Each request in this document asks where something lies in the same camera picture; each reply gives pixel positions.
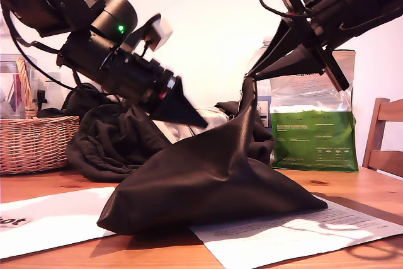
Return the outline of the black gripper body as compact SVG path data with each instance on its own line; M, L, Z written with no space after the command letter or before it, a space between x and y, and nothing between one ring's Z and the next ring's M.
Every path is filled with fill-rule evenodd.
M154 59L148 61L122 49L112 52L102 65L102 86L147 113L162 110L181 98L181 78Z
M388 21L388 0L283 0L287 13L280 23L304 23L304 40L337 90L349 82L332 51L353 37Z

